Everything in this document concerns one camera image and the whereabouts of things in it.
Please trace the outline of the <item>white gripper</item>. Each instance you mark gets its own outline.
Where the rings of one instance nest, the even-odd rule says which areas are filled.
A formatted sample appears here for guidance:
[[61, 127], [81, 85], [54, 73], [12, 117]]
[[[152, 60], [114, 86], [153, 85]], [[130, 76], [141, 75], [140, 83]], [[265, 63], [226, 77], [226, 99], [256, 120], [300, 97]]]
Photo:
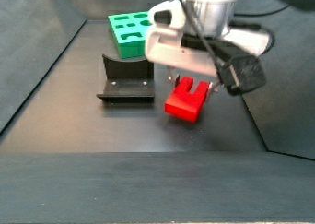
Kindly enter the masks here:
[[[270, 37], [256, 30], [242, 30], [228, 26], [234, 0], [184, 0], [190, 18], [196, 22], [202, 37], [233, 43], [246, 53], [260, 56]], [[150, 26], [145, 37], [145, 56], [153, 63], [168, 65], [166, 79], [174, 88], [180, 82], [176, 68], [214, 77], [216, 69], [205, 51], [181, 46], [184, 34], [194, 35], [178, 0], [164, 1], [149, 10]], [[208, 92], [216, 93], [220, 83], [210, 83]]]

